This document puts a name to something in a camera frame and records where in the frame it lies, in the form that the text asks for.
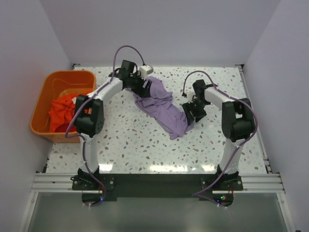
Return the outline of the purple t shirt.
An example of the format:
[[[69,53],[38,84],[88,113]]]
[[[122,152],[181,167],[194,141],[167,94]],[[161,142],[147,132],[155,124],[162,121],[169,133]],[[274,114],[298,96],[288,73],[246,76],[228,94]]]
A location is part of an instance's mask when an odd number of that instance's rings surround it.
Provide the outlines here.
[[[183,137],[194,128],[194,124],[188,125],[185,112],[173,104],[173,92],[167,91],[160,79],[149,76],[148,81],[151,81],[150,97],[142,98],[134,94],[135,104],[154,118],[169,133],[171,140]]]

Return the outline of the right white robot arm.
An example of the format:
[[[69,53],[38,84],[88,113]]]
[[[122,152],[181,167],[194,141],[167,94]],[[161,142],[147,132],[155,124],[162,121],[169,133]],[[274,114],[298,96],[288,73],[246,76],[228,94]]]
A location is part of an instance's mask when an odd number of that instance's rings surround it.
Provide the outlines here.
[[[232,185],[229,174],[239,171],[239,160],[244,145],[256,134],[255,113],[248,98],[237,99],[221,91],[216,85],[205,84],[204,80],[193,83],[194,92],[183,94],[188,102],[183,104],[187,123],[199,122],[207,113],[205,107],[213,104],[222,111],[221,126],[225,147],[217,167],[215,184],[221,190]]]

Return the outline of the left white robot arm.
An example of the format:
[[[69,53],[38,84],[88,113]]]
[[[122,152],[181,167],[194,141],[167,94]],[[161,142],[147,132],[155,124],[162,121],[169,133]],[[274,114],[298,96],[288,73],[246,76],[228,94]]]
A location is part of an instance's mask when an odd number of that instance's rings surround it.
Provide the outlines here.
[[[104,103],[124,89],[132,90],[140,97],[150,96],[152,82],[147,77],[154,72],[150,65],[137,67],[136,63],[123,60],[121,67],[115,69],[106,81],[93,92],[79,95],[75,103],[73,124],[81,143],[82,163],[80,172],[88,173],[83,184],[88,189],[96,189],[100,178],[97,155],[97,138],[104,126]]]

